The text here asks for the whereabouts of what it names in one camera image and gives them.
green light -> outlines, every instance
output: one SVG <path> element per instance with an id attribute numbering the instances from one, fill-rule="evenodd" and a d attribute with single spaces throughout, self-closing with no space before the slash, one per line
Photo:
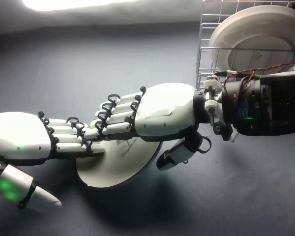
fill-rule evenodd
<path id="1" fill-rule="evenodd" d="M 19 195 L 15 192 L 7 192 L 4 197 L 11 201 L 19 200 Z"/>
<path id="2" fill-rule="evenodd" d="M 8 180 L 0 181 L 0 190 L 9 190 L 13 187 L 13 184 Z"/>
<path id="3" fill-rule="evenodd" d="M 254 117 L 245 117 L 244 119 L 256 119 Z"/>

metal wire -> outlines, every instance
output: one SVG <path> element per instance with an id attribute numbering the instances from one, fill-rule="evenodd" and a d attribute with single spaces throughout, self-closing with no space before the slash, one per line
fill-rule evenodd
<path id="1" fill-rule="evenodd" d="M 208 43 L 210 41 L 211 35 L 214 30 L 228 17 L 237 13 L 240 10 L 244 10 L 257 5 L 280 5 L 285 7 L 291 7 L 292 3 L 295 1 L 286 0 L 203 0 L 201 9 L 201 24 L 199 30 L 199 48 L 196 61 L 196 87 L 202 88 L 203 81 L 206 80 L 207 76 L 212 75 L 219 70 L 217 66 L 217 59 L 222 50 L 228 50 L 233 53 L 231 70 L 233 69 L 233 62 L 236 60 L 236 55 L 240 51 L 246 50 L 251 51 L 250 59 L 247 60 L 247 69 L 250 69 L 251 61 L 255 52 L 266 52 L 268 53 L 268 58 L 263 67 L 269 67 L 271 57 L 275 57 L 273 52 L 295 52 L 295 50 L 267 50 L 267 49 L 247 49 L 247 48 L 215 48 L 209 47 Z M 210 52 L 212 50 L 217 51 L 217 56 L 215 61 L 208 61 L 211 58 Z"/>

white robotic hand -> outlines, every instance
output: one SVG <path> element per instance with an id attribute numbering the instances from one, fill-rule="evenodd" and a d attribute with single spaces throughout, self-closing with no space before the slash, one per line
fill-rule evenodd
<path id="1" fill-rule="evenodd" d="M 77 118 L 43 119 L 43 116 L 43 112 L 38 116 L 0 113 L 0 194 L 17 202 L 19 209 L 28 206 L 48 211 L 60 207 L 61 202 L 15 166 L 40 165 L 48 159 L 88 157 L 104 152 L 100 143 L 85 140 L 88 126 Z"/>
<path id="2" fill-rule="evenodd" d="M 197 132 L 195 91 L 187 84 L 170 83 L 141 87 L 140 92 L 122 97 L 112 94 L 95 113 L 85 138 L 102 141 L 140 137 L 148 142 L 179 139 L 157 161 L 160 170 L 171 168 L 201 151 L 203 137 Z"/>

dish rack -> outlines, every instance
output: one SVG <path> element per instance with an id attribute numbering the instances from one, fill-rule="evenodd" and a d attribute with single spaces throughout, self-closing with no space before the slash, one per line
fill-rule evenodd
<path id="1" fill-rule="evenodd" d="M 263 67 L 273 66 L 269 64 L 271 54 L 273 52 L 295 52 L 295 50 L 266 50 L 266 49 L 255 49 L 255 48 L 214 48 L 209 47 L 209 41 L 214 30 L 228 17 L 237 13 L 238 11 L 258 6 L 258 5 L 280 5 L 285 7 L 290 7 L 295 9 L 295 1 L 286 1 L 286 0 L 203 0 L 202 10 L 201 10 L 201 25 L 199 33 L 199 48 L 196 61 L 196 88 L 203 88 L 203 81 L 206 80 L 207 76 L 212 75 L 218 71 L 216 61 L 218 59 L 218 53 L 220 50 L 229 50 L 232 53 L 232 64 L 236 57 L 236 52 L 240 50 L 247 50 L 251 52 L 250 61 L 253 58 L 253 54 L 257 51 L 264 51 L 268 54 L 268 61 Z M 211 50 L 217 50 L 216 61 L 211 61 Z"/>

wire basket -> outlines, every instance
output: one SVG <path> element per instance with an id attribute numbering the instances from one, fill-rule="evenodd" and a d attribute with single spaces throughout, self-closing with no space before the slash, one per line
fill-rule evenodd
<path id="1" fill-rule="evenodd" d="M 295 52 L 295 50 L 267 50 L 267 49 L 255 49 L 255 48 L 214 48 L 209 47 L 209 41 L 211 35 L 214 30 L 228 17 L 237 13 L 238 11 L 258 6 L 258 5 L 280 5 L 285 7 L 290 7 L 295 9 L 295 1 L 266 1 L 266 0 L 203 0 L 202 3 L 202 12 L 201 12 L 201 25 L 200 25 L 200 33 L 199 33 L 199 49 L 197 55 L 197 67 L 196 67 L 196 88 L 200 89 L 203 87 L 203 81 L 206 80 L 207 76 L 212 75 L 216 71 L 218 71 L 217 67 L 217 59 L 218 54 L 221 50 L 228 50 L 232 55 L 231 61 L 231 70 L 233 69 L 233 62 L 238 60 L 236 54 L 242 50 L 250 51 L 250 58 L 245 59 L 245 63 L 247 64 L 246 69 L 251 68 L 251 61 L 254 55 L 262 54 L 267 57 L 267 62 L 263 65 L 263 67 L 270 67 L 273 64 L 270 64 L 270 59 L 273 57 L 277 57 L 278 54 L 280 56 Z M 216 61 L 212 61 L 210 52 L 212 50 L 217 51 Z M 294 70 L 295 66 L 292 69 L 281 67 L 281 71 Z"/>

